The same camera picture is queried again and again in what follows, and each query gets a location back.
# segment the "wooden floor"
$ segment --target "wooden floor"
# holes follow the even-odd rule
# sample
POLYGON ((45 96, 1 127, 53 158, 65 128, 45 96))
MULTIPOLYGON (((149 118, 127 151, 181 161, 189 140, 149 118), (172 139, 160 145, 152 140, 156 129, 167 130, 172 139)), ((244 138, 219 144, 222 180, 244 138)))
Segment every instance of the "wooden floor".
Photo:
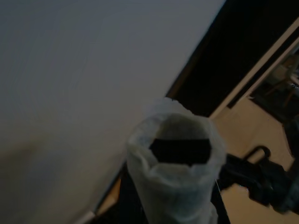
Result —
MULTIPOLYGON (((214 122, 228 146, 228 153, 244 156, 255 146, 264 145, 271 150, 271 160, 288 169, 293 159, 282 124, 248 99, 233 109, 225 108, 214 122)), ((232 224, 294 224, 299 215, 281 215, 248 198, 245 188, 233 186, 222 192, 222 198, 232 224)))

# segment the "floor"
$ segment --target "floor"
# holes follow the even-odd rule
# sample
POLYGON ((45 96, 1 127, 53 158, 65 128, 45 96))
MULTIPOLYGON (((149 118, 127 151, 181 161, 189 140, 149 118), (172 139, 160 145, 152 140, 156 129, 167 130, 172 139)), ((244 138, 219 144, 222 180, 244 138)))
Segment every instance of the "floor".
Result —
MULTIPOLYGON (((285 134, 280 122, 249 99, 232 109, 225 108, 214 122, 228 146, 228 153, 242 157, 258 145, 271 150, 271 160, 288 169, 292 163, 285 134)), ((222 192, 232 224, 293 224, 299 223, 294 213, 281 215, 248 198, 245 188, 234 185, 222 192)))
POLYGON ((273 86, 267 82, 262 83, 252 94, 252 101, 270 113, 281 123, 293 119, 299 114, 299 97, 293 95, 286 107, 283 107, 285 100, 290 94, 289 89, 275 90, 265 95, 273 86))

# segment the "chair leg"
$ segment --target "chair leg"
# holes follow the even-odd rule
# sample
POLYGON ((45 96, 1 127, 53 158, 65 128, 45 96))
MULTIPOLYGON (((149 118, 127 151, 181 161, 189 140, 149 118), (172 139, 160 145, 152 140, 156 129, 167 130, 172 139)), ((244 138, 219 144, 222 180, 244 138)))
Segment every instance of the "chair leg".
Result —
POLYGON ((287 82, 287 79, 281 80, 280 82, 278 82, 277 84, 275 84, 268 92, 266 92, 265 96, 273 93, 276 89, 278 89, 280 86, 282 86, 286 82, 287 82))
POLYGON ((289 93, 288 97, 285 99, 284 105, 283 107, 286 107, 290 101, 290 99, 292 98, 292 96, 294 95, 296 89, 292 89, 292 91, 289 93))

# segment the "white wall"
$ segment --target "white wall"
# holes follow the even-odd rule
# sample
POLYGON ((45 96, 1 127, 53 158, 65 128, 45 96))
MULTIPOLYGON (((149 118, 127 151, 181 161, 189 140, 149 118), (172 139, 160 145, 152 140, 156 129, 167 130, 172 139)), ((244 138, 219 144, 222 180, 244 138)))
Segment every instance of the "white wall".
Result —
POLYGON ((70 223, 224 0, 20 2, 0 3, 0 223, 70 223))

